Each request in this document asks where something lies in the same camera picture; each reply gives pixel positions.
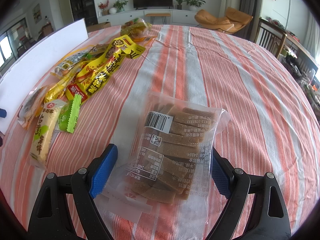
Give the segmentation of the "white tv cabinet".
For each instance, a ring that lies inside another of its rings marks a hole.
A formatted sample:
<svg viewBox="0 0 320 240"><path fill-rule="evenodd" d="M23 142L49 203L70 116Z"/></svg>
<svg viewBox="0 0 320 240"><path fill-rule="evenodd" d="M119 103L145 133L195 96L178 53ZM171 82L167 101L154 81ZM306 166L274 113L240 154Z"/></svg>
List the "white tv cabinet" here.
<svg viewBox="0 0 320 240"><path fill-rule="evenodd" d="M124 25L135 18L142 18L151 24L197 26L195 11L177 9L146 9L122 11L98 17L98 23L109 22L112 26Z"/></svg>

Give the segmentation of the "clear bag mixed snacks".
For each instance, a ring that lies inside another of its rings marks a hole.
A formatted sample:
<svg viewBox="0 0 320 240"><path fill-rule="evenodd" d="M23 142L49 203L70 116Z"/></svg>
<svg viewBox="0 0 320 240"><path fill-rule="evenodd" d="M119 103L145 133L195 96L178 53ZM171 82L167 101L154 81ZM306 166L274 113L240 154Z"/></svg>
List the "clear bag mixed snacks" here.
<svg viewBox="0 0 320 240"><path fill-rule="evenodd" d="M121 26L120 35L127 35L132 40L141 40L147 38L151 31L152 24L144 21L142 18L134 18Z"/></svg>

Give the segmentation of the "dark wooden chair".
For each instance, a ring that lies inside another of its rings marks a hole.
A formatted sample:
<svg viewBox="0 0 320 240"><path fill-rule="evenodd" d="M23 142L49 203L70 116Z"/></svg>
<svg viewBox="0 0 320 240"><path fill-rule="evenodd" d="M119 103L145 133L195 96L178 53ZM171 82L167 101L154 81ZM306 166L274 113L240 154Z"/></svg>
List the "dark wooden chair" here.
<svg viewBox="0 0 320 240"><path fill-rule="evenodd" d="M268 50L277 59L284 48L286 38L286 31L263 18L259 18L254 42Z"/></svg>

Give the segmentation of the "green-top brown snack bag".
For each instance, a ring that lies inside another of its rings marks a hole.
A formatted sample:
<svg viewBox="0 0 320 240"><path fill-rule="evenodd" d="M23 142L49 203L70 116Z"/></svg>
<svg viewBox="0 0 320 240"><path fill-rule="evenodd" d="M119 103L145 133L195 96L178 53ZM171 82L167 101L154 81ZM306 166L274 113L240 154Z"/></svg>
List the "green-top brown snack bag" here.
<svg viewBox="0 0 320 240"><path fill-rule="evenodd" d="M102 55L106 51L106 49L108 48L108 45L109 45L108 43L107 44L97 44L86 54L86 58L91 59L94 57L99 57L100 55Z"/></svg>

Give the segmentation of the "potted green plant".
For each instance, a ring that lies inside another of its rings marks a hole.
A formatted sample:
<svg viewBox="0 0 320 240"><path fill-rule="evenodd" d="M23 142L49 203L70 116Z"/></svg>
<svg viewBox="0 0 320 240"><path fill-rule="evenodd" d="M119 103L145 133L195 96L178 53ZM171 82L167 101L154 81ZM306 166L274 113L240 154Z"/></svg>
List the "potted green plant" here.
<svg viewBox="0 0 320 240"><path fill-rule="evenodd" d="M198 9L204 5L206 2L204 0L184 0L189 6L191 11L198 11Z"/></svg>

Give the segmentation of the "brown cardboard box on floor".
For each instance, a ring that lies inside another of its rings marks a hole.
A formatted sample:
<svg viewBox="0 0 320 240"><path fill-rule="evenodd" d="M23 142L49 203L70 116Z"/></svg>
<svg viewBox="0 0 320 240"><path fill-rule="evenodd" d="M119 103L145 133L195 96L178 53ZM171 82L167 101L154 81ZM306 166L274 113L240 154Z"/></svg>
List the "brown cardboard box on floor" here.
<svg viewBox="0 0 320 240"><path fill-rule="evenodd" d="M110 22L104 22L104 23L99 23L99 24L87 26L86 30L87 30L88 33L90 33L90 32L93 32L93 31L97 31L97 30L108 28L110 26L111 26Z"/></svg>

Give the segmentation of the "clear bag brown bars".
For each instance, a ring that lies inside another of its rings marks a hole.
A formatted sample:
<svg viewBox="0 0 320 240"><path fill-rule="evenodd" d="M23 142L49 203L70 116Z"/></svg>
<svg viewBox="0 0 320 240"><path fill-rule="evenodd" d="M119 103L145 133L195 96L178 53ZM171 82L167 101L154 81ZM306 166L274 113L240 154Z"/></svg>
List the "clear bag brown bars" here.
<svg viewBox="0 0 320 240"><path fill-rule="evenodd" d="M149 92L133 151L104 189L115 239L203 239L222 108Z"/></svg>

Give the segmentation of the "green cracker packet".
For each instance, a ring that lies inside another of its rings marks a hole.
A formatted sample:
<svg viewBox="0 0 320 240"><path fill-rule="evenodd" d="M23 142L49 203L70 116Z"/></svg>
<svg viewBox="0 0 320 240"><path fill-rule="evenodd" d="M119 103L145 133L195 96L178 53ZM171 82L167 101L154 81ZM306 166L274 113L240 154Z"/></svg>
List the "green cracker packet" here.
<svg viewBox="0 0 320 240"><path fill-rule="evenodd" d="M74 133L80 113L81 100L81 95L76 94L72 100L63 106L55 128L57 131Z"/></svg>

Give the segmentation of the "dark glass cabinet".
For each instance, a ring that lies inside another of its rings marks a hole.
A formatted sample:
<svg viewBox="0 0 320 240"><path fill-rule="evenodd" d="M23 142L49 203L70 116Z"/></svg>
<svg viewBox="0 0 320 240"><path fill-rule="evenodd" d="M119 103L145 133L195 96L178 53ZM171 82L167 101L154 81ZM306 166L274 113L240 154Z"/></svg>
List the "dark glass cabinet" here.
<svg viewBox="0 0 320 240"><path fill-rule="evenodd" d="M94 0L69 0L73 19L78 21L85 20L87 27L98 24L97 13Z"/></svg>

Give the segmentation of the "orange snack bag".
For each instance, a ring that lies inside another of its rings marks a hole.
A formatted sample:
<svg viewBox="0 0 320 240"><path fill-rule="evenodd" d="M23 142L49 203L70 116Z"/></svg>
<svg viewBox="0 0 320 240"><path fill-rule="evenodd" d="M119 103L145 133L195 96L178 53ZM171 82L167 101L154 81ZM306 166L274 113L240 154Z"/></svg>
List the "orange snack bag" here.
<svg viewBox="0 0 320 240"><path fill-rule="evenodd" d="M148 44L152 43L156 38L157 38L156 36L145 36L145 37L135 37L132 40L136 44L139 44L145 47Z"/></svg>

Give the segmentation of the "red flower vase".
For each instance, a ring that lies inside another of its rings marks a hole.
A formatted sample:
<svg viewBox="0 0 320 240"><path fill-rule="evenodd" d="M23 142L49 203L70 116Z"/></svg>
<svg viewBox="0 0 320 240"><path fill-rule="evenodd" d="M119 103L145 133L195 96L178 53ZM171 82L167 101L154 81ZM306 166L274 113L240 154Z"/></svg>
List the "red flower vase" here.
<svg viewBox="0 0 320 240"><path fill-rule="evenodd" d="M100 3L98 4L98 7L99 7L99 9L100 9L100 11L101 11L101 14L102 14L103 16L108 15L108 6L109 6L109 0L106 0L105 3L100 2Z"/></svg>

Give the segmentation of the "brown nut snack bag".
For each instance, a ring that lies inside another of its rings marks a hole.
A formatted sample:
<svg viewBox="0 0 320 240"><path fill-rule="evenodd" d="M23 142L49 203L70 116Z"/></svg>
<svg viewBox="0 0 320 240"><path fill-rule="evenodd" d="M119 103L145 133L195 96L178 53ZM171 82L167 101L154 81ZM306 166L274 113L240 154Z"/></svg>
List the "brown nut snack bag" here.
<svg viewBox="0 0 320 240"><path fill-rule="evenodd" d="M28 94L27 98L22 103L22 107L17 116L17 121L25 130L31 125L48 90L48 85L35 88Z"/></svg>

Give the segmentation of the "beige rice cake packet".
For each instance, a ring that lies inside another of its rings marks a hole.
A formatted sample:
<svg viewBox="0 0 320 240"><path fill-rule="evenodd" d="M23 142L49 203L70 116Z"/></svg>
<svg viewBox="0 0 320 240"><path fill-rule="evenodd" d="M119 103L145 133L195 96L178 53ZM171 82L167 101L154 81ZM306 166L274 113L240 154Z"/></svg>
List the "beige rice cake packet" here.
<svg viewBox="0 0 320 240"><path fill-rule="evenodd" d="M66 103L60 99L45 104L36 125L29 153L32 165L46 169L55 125L65 105Z"/></svg>

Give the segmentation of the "small wooden bench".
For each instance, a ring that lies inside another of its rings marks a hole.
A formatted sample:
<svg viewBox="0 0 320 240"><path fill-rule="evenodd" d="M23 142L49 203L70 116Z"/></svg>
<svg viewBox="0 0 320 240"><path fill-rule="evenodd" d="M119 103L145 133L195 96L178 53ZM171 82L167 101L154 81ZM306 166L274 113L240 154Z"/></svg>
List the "small wooden bench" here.
<svg viewBox="0 0 320 240"><path fill-rule="evenodd" d="M170 13L149 13L145 17L150 18L150 23L154 24L156 18L161 18L163 24L167 24L167 18L171 17Z"/></svg>

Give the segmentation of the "yellow-edged egg snack bag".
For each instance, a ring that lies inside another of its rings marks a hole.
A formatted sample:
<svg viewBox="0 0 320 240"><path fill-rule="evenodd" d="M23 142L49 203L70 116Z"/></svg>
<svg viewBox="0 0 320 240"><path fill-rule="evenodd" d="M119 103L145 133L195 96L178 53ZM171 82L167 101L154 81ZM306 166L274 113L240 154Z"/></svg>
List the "yellow-edged egg snack bag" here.
<svg viewBox="0 0 320 240"><path fill-rule="evenodd" d="M96 51L96 47L93 47L91 49L83 50L66 57L50 72L50 74L54 77L62 79L77 64L82 64L83 62L86 63L92 57L91 54L95 51Z"/></svg>

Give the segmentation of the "white cardboard box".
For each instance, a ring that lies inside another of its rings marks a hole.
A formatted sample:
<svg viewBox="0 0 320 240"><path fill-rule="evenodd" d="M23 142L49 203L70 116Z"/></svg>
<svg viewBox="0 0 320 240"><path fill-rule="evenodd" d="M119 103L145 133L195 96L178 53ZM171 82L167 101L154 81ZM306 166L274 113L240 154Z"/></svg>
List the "white cardboard box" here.
<svg viewBox="0 0 320 240"><path fill-rule="evenodd" d="M60 59L88 39L85 20L81 19L59 29L37 42L24 53L1 78L1 133L9 125L28 93Z"/></svg>

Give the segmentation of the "orange lounge chair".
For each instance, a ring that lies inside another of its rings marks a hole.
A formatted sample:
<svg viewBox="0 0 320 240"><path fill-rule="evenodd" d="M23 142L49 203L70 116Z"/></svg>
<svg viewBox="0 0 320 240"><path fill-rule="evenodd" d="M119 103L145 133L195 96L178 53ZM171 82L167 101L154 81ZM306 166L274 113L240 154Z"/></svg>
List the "orange lounge chair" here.
<svg viewBox="0 0 320 240"><path fill-rule="evenodd" d="M225 15L220 18L213 16L204 9L198 11L194 18L201 27L221 33L234 34L247 26L253 16L228 7Z"/></svg>

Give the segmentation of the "yellow chicken snack bag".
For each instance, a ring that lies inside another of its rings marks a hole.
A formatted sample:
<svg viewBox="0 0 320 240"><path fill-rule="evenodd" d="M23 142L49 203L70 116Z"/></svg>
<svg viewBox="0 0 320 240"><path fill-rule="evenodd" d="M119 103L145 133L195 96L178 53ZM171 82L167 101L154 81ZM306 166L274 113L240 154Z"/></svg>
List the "yellow chicken snack bag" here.
<svg viewBox="0 0 320 240"><path fill-rule="evenodd" d="M128 35L114 38L105 52L99 58L86 64L74 81L67 86L65 92L67 99L72 100L79 94L81 102L85 102L107 84L109 78L119 69L126 57L136 59L144 51L145 48L133 42Z"/></svg>

